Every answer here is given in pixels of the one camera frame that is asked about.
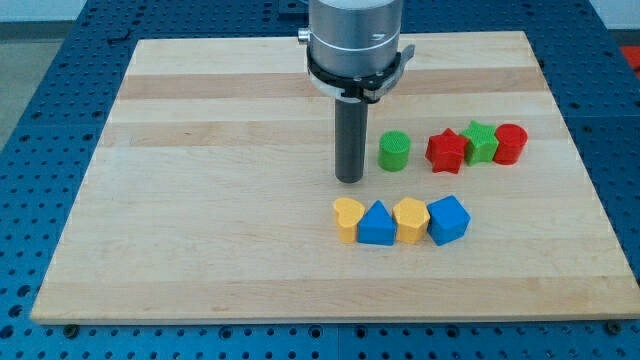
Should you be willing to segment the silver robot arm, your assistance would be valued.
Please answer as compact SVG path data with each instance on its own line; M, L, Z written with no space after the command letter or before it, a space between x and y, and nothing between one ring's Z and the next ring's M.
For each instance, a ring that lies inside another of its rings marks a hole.
M364 172L368 107L400 81L415 46L399 48L402 0L310 0L298 30L312 84L334 99L336 178Z

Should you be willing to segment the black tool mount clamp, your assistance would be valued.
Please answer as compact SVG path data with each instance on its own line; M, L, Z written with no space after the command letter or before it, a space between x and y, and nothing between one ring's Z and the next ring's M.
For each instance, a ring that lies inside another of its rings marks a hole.
M414 57L415 45L397 52L391 64L382 71L362 77L342 77L322 69L306 50L307 72L311 83L323 94L345 103L375 104L400 81L406 64Z

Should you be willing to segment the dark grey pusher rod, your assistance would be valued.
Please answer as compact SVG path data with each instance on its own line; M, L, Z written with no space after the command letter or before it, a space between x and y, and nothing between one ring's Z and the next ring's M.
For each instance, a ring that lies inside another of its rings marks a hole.
M368 105L335 101L335 176L356 183L364 171Z

